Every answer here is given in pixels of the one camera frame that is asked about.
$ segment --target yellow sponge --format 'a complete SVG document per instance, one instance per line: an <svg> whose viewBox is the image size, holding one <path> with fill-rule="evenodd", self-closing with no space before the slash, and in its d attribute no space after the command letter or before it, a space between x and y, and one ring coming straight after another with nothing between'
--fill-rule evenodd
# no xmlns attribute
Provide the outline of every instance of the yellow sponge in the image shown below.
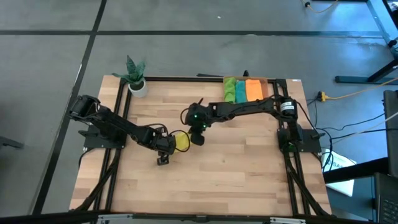
<svg viewBox="0 0 398 224"><path fill-rule="evenodd" d="M188 134L189 138L187 138L187 135L185 133L179 133L175 135L175 142L176 142L176 148L185 151L188 149L189 141L191 138L191 134Z"/></svg>

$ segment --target potted plant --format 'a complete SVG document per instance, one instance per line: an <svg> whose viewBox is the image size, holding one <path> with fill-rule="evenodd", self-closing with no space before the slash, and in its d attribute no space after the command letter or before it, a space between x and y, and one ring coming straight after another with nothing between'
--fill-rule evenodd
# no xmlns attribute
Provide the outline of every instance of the potted plant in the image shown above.
<svg viewBox="0 0 398 224"><path fill-rule="evenodd" d="M145 62L140 62L137 66L127 55L127 75L112 73L115 77L123 78L129 85L129 90L135 97L146 96L148 89L144 78Z"/></svg>

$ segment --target orange towel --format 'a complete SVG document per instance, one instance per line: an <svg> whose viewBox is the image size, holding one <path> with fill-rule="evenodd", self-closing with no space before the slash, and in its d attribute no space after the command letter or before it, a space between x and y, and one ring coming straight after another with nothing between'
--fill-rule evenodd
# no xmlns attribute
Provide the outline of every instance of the orange towel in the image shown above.
<svg viewBox="0 0 398 224"><path fill-rule="evenodd" d="M246 97L248 101L264 99L260 80L246 80Z"/></svg>

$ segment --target green plant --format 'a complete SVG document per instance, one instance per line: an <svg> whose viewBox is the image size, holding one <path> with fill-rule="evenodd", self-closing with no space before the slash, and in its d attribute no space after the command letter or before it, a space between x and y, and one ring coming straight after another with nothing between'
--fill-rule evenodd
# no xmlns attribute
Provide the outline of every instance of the green plant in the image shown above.
<svg viewBox="0 0 398 224"><path fill-rule="evenodd" d="M127 55L127 75L112 73L115 77L123 78L130 84L138 85L144 79L145 62L140 62L137 66Z"/></svg>

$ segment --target cloth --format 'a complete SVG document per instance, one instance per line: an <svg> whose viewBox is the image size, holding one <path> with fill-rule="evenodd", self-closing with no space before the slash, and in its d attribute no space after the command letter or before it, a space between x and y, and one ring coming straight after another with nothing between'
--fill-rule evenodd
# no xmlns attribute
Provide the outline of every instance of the cloth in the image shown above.
<svg viewBox="0 0 398 224"><path fill-rule="evenodd" d="M238 80L236 82L235 92L237 103L244 103L248 101L248 99L246 98L246 83L244 82L244 80Z"/></svg>
<svg viewBox="0 0 398 224"><path fill-rule="evenodd" d="M246 80L246 98L248 101L264 99L260 80Z"/></svg>
<svg viewBox="0 0 398 224"><path fill-rule="evenodd" d="M178 133L175 135L175 147L181 151L185 151L188 149L188 143L190 141L190 138L187 138L187 135L185 133Z"/></svg>
<svg viewBox="0 0 398 224"><path fill-rule="evenodd" d="M236 78L224 78L224 101L235 103Z"/></svg>
<svg viewBox="0 0 398 224"><path fill-rule="evenodd" d="M262 90L262 97L268 97L268 81L266 79L260 79L261 83L261 90Z"/></svg>

